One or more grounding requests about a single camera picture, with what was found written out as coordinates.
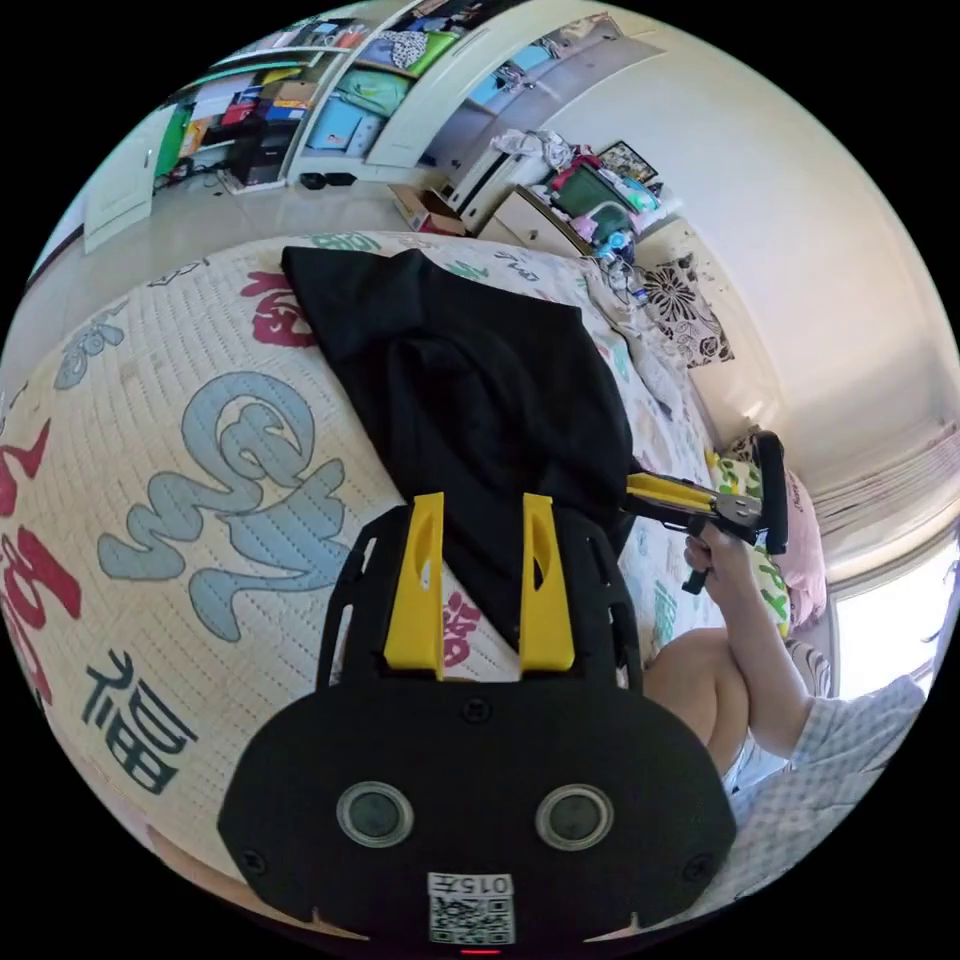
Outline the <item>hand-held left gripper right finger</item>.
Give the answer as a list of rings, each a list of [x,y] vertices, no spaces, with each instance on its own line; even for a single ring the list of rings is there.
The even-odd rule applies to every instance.
[[[553,502],[523,496],[523,563],[518,653],[523,674],[565,673],[575,661]]]

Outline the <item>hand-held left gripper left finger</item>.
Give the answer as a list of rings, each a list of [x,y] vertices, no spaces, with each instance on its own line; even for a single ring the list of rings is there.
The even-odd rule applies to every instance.
[[[412,505],[383,654],[395,671],[419,671],[441,680],[444,494],[417,496]]]

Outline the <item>person's right hand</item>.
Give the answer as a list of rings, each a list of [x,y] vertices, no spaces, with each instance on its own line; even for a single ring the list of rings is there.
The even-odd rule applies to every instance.
[[[699,535],[687,536],[684,556],[693,572],[705,575],[708,595],[726,612],[754,586],[749,553],[743,541],[708,525]]]

